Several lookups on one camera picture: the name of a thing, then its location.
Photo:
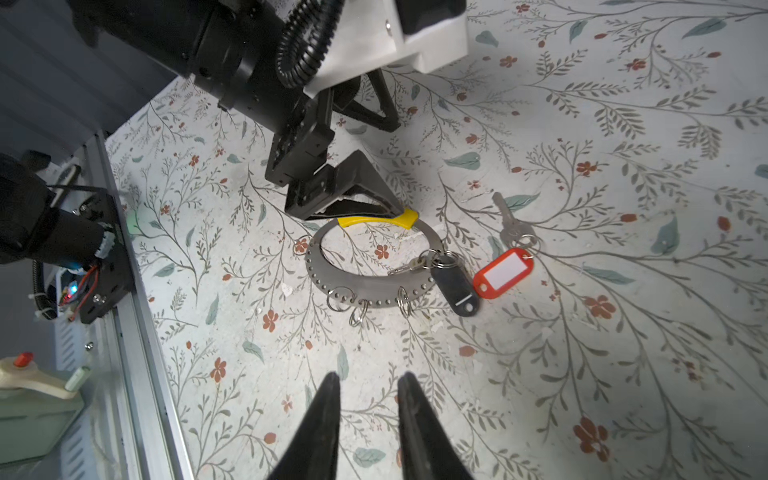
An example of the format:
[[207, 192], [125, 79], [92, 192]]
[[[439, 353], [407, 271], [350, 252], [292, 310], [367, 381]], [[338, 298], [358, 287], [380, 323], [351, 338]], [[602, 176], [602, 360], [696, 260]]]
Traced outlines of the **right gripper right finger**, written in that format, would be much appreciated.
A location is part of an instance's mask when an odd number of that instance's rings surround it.
[[471, 480], [416, 376], [406, 372], [397, 387], [403, 478]]

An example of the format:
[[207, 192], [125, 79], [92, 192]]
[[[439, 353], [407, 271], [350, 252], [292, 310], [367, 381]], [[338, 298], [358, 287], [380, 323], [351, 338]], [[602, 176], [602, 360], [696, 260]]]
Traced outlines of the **red key tag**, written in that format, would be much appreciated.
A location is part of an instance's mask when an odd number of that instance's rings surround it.
[[473, 278], [475, 292], [485, 300], [500, 297], [528, 277], [534, 270], [534, 250], [541, 246], [534, 228], [514, 216], [499, 192], [492, 200], [501, 214], [500, 240], [506, 250]]

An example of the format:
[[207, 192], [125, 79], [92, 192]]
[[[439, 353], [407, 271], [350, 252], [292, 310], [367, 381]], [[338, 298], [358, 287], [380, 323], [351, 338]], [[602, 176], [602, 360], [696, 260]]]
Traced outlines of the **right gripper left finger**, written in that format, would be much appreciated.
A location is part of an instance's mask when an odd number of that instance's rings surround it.
[[341, 417], [341, 381], [328, 373], [285, 454], [268, 475], [273, 479], [327, 479], [337, 475]]

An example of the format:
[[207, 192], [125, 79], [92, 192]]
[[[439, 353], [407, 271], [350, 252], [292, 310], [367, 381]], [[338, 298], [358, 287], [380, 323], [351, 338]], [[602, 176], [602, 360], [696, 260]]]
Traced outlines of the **black key tag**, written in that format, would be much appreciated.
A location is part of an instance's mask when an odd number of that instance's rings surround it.
[[479, 313], [480, 297], [461, 266], [434, 267], [430, 273], [449, 308], [456, 315], [473, 317]]

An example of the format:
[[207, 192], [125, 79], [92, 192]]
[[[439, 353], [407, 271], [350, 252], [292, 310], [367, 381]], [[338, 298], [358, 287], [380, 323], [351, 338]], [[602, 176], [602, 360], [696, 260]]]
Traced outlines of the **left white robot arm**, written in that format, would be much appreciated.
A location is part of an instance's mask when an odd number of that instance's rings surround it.
[[359, 78], [309, 96], [304, 89], [331, 45], [343, 5], [302, 1], [287, 20], [265, 1], [74, 1], [72, 21], [89, 46], [101, 32], [144, 52], [271, 131], [265, 178], [287, 191], [285, 212], [300, 220], [392, 219], [405, 208], [361, 151], [327, 161], [332, 116], [392, 132], [399, 119], [381, 70], [367, 74], [378, 110], [356, 96]]

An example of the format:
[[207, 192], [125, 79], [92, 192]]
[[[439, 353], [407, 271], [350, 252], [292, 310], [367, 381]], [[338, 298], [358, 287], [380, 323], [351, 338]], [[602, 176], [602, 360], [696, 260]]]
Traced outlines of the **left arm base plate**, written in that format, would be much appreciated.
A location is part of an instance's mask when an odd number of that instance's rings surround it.
[[[87, 194], [75, 210], [47, 208], [31, 250], [35, 316], [91, 324], [134, 291], [134, 275], [115, 199], [104, 188], [72, 186]], [[47, 293], [42, 265], [77, 276], [77, 291]]]

